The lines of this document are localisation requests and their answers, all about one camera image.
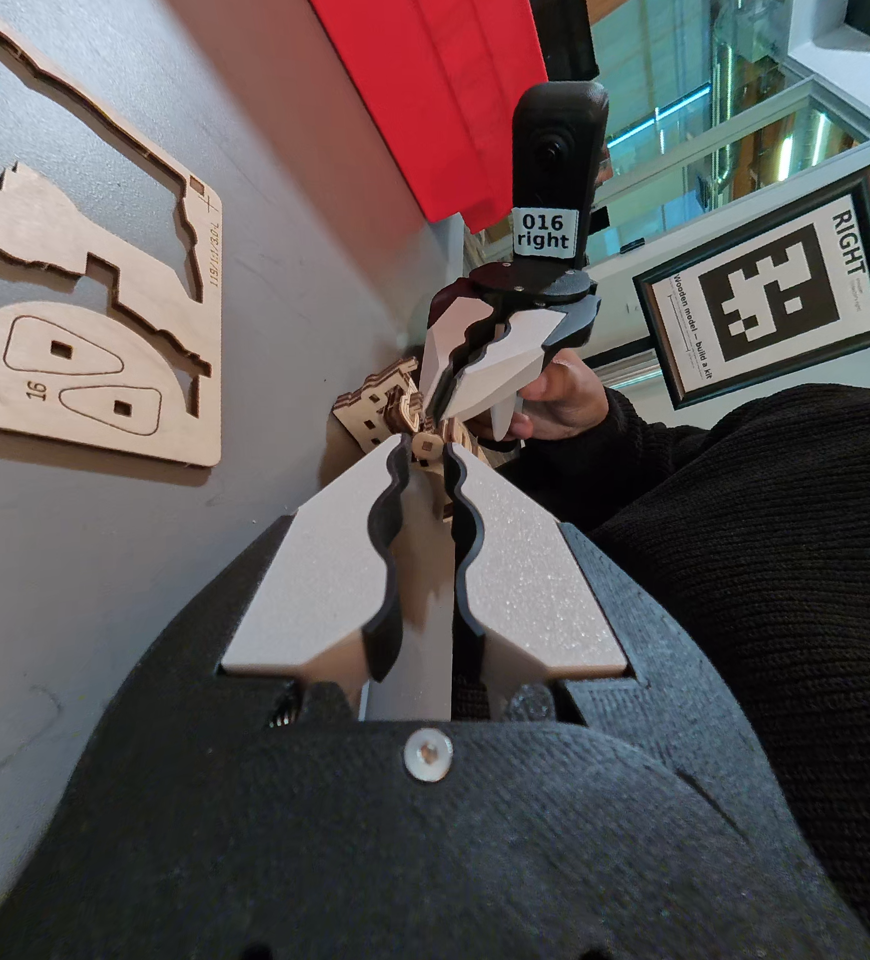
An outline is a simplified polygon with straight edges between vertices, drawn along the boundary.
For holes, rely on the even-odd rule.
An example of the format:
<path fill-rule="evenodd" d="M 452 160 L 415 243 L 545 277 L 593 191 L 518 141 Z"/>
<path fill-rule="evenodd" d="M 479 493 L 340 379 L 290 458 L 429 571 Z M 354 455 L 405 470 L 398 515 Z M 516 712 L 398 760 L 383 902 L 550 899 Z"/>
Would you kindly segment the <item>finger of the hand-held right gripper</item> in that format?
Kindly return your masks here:
<path fill-rule="evenodd" d="M 506 336 L 489 343 L 482 358 L 462 372 L 462 400 L 487 393 L 491 406 L 492 437 L 500 442 L 509 430 L 515 395 L 538 377 L 544 359 L 543 343 L 556 330 L 565 311 L 535 308 L 513 313 Z M 445 419 L 468 421 L 483 412 L 433 412 L 439 424 Z"/>
<path fill-rule="evenodd" d="M 459 296 L 427 331 L 419 390 L 424 412 L 483 412 L 488 394 L 462 399 L 462 372 L 482 358 L 488 345 L 509 332 L 509 319 L 490 303 Z"/>

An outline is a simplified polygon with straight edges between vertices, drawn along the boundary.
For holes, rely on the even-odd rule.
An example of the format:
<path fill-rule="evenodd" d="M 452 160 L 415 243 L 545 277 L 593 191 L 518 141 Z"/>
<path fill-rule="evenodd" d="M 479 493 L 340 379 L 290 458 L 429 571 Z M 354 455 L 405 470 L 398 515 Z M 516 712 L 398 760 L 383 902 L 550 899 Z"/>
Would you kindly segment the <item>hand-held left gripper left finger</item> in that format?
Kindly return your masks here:
<path fill-rule="evenodd" d="M 391 551 L 403 524 L 410 443 L 386 440 L 303 504 L 221 660 L 232 676 L 332 682 L 358 714 L 403 642 Z"/>

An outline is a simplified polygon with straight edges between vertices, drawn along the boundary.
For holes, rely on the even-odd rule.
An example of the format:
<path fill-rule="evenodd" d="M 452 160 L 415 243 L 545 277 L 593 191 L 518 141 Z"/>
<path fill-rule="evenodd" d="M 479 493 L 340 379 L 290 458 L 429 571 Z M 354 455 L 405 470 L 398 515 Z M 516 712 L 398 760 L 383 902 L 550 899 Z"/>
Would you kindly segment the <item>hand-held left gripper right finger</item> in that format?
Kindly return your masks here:
<path fill-rule="evenodd" d="M 457 636 L 490 717 L 525 685 L 623 676 L 628 660 L 560 522 L 459 443 L 445 446 L 443 468 Z"/>

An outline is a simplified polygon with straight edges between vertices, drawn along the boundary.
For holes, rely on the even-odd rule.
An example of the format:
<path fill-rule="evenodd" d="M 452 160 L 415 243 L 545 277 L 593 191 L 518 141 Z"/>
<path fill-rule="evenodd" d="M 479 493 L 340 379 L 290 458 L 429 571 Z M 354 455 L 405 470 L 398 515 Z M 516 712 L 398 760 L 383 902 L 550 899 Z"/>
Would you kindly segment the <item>wooden model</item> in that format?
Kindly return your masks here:
<path fill-rule="evenodd" d="M 445 487 L 446 468 L 452 484 L 461 486 L 466 472 L 485 478 L 491 465 L 465 422 L 447 418 L 435 423 L 422 410 L 422 395 L 411 378 L 414 358 L 404 359 L 370 375 L 361 388 L 341 394 L 333 415 L 356 439 L 363 457 L 324 487 L 294 514 L 291 537 L 313 546 L 326 536 L 326 549 L 352 549 L 378 573 L 393 576 L 390 549 L 405 527 L 431 534 L 433 521 L 421 521 L 422 507 L 433 520 L 448 524 L 457 558 L 470 536 L 468 509 L 456 504 Z M 420 431 L 441 435 L 440 462 L 417 462 L 412 438 Z"/>

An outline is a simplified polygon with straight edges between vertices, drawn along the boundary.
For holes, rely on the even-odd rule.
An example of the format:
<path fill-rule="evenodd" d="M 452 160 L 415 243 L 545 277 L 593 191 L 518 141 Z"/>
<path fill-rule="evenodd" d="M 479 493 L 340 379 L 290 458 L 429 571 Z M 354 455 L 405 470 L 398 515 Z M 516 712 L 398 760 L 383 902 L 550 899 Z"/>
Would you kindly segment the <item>person's right hand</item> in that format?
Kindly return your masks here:
<path fill-rule="evenodd" d="M 597 374 L 571 348 L 550 363 L 517 396 L 505 441 L 568 440 L 601 424 L 609 414 L 606 389 Z"/>

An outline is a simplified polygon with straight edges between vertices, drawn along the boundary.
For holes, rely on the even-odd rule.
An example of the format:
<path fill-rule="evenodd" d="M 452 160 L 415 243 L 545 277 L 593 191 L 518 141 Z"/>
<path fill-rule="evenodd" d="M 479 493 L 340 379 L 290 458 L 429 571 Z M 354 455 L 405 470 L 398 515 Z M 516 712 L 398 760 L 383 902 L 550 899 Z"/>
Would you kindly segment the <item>framed marker sign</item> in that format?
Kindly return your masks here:
<path fill-rule="evenodd" d="M 870 348 L 870 165 L 633 285 L 676 410 Z"/>

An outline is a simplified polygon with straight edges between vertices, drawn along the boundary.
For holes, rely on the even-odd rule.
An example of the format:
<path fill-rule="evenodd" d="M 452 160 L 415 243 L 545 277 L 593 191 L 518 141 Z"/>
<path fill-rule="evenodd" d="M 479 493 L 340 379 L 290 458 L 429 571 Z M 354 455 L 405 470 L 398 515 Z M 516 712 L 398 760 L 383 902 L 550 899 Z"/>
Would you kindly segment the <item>laser-cut plywood sheet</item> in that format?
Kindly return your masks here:
<path fill-rule="evenodd" d="M 217 193 L 0 18 L 20 61 L 69 92 L 181 180 L 180 217 L 194 240 L 189 295 L 177 273 L 93 222 L 43 174 L 17 162 L 0 180 L 0 255 L 85 275 L 115 270 L 113 300 L 200 365 L 183 390 L 168 360 L 115 318 L 24 301 L 0 308 L 0 430 L 210 469 L 222 457 L 223 210 Z"/>

